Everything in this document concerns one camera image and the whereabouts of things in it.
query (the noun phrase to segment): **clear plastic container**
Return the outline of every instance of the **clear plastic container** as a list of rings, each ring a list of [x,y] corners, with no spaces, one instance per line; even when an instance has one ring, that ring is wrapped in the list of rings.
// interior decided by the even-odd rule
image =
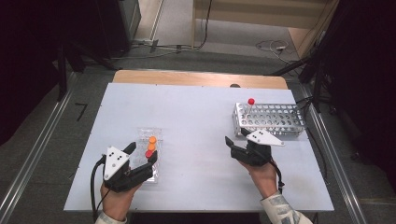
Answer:
[[[131,168],[134,169],[141,165],[144,165],[148,162],[148,158],[146,157],[146,153],[148,152],[148,146],[150,144],[155,145],[155,149],[157,150],[158,159],[152,166],[152,178],[148,179],[145,183],[147,184],[155,184],[158,183],[158,179],[160,176],[160,163],[161,163],[161,150],[162,150],[162,142],[163,142],[163,134],[162,130],[159,128],[138,128],[139,139],[136,141],[136,149],[134,153],[131,154]],[[154,136],[156,141],[155,143],[150,143],[149,139],[151,136]]]

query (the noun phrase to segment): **white table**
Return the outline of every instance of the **white table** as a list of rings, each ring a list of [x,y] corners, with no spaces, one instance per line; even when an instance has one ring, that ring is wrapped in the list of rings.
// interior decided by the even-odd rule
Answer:
[[[137,140],[138,127],[163,130],[158,184],[134,196],[138,212],[259,212],[260,193],[247,171],[230,157],[224,136],[233,135],[236,102],[293,104],[288,90],[236,89],[147,84],[108,85],[92,134],[82,155],[65,211],[91,211],[90,176],[111,145],[124,149]],[[282,137],[273,157],[286,184],[284,195],[300,211],[332,211],[332,201],[306,133]],[[100,201],[101,170],[95,179]]]

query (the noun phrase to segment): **gray floor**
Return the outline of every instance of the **gray floor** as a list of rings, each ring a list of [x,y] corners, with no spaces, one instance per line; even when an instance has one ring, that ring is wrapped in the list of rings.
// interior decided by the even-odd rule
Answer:
[[[160,41],[163,41],[161,44],[190,43],[177,42],[177,39],[172,38],[169,41],[174,41],[167,42],[165,41],[165,36],[161,35],[160,29],[164,31],[166,29],[159,24],[157,37]],[[290,38],[284,31],[280,31],[282,35],[277,36],[276,30],[279,29],[273,29],[273,35],[266,36],[264,39]],[[231,41],[236,48],[239,48],[237,46],[241,45],[241,42],[238,42],[238,38],[228,41]],[[208,39],[208,43],[215,46],[216,41]],[[219,49],[221,50],[211,51],[211,49],[215,48],[210,47],[200,51],[186,51],[153,58],[140,57],[152,57],[168,53],[170,50],[157,49],[154,53],[149,54],[149,48],[141,47],[132,49],[128,55],[125,55],[124,59],[113,60],[112,62],[124,69],[205,71],[249,75],[266,75],[285,66],[285,63],[272,55],[271,52],[264,56],[258,55],[257,52],[262,52],[255,49],[255,47],[253,48],[251,44],[249,48],[239,48],[243,50],[237,51],[232,48],[229,49],[227,46],[218,46],[220,46]],[[299,100],[303,98],[303,95],[301,86],[296,81],[296,72],[290,72],[283,77],[288,81],[288,86],[293,91],[295,99]],[[8,223],[92,223],[92,214],[66,213],[63,208],[73,181],[73,173],[78,168],[79,160],[87,143],[106,85],[112,81],[114,73],[114,71],[108,71],[102,66],[94,64],[88,66],[84,74],[78,75],[78,82],[70,101]],[[0,146],[0,196],[2,198],[5,196],[8,186],[21,169],[53,107],[55,107],[57,91],[57,88],[54,88],[36,107],[35,111],[26,119],[14,136],[7,143]],[[75,105],[75,103],[88,104],[84,115],[79,121],[77,119],[82,108]],[[395,193],[381,170],[373,165],[365,165],[360,161],[352,161],[349,158],[354,153],[354,148],[350,144],[344,124],[337,116],[330,115],[328,111],[328,107],[322,105],[322,116],[358,198],[394,198]],[[312,130],[315,138],[319,141],[318,133],[310,116],[307,117],[307,121],[310,130]],[[312,142],[312,146],[317,155],[319,167],[323,168],[318,148],[314,142]],[[332,173],[332,167],[328,163],[327,166],[328,181],[330,182],[328,190],[335,210],[333,212],[320,213],[319,223],[352,223],[344,198]],[[394,204],[365,200],[365,203],[361,206],[368,223],[394,223],[396,218]],[[269,223],[265,216],[262,216],[262,223]]]

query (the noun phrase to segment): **black curtain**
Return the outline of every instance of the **black curtain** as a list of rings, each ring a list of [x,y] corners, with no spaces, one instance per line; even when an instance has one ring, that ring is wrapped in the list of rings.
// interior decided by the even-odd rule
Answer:
[[[330,93],[361,132],[352,139],[358,152],[396,189],[396,3],[341,1],[335,17],[348,4],[324,53]]]
[[[0,145],[59,80],[54,13],[35,1],[0,3]]]

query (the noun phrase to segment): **wooden panel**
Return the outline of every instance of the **wooden panel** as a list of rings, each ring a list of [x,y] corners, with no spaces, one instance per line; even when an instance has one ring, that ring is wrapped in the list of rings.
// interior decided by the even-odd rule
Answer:
[[[322,9],[322,13],[317,18],[315,25],[309,29],[289,28],[291,40],[300,58],[307,55],[308,51],[314,46],[315,41],[319,39],[321,33],[327,30],[337,6],[338,1],[329,0]]]
[[[207,11],[209,0],[194,0],[195,18]],[[335,0],[217,0],[213,1],[210,20],[311,29],[318,22],[327,2]]]
[[[288,89],[283,77],[156,70],[120,70],[114,76],[113,82],[214,87],[238,84],[242,88]]]

